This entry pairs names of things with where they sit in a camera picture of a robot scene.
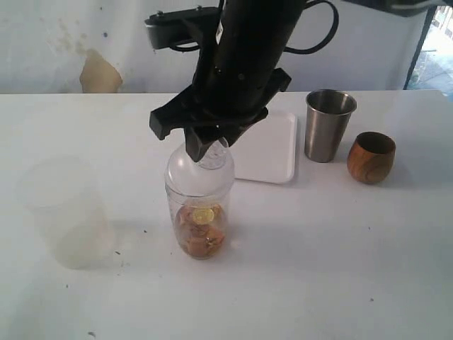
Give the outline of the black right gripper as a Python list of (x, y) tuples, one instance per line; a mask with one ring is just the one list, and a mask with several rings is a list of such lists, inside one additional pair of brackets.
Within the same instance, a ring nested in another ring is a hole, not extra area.
[(189, 86), (165, 105), (150, 112), (149, 127), (159, 140), (182, 128), (188, 156), (199, 162), (215, 141), (232, 146), (252, 125), (268, 116), (270, 100), (289, 86), (291, 77), (281, 68), (271, 71), (266, 85), (258, 90), (258, 100), (249, 108), (235, 97), (234, 89), (202, 98)]

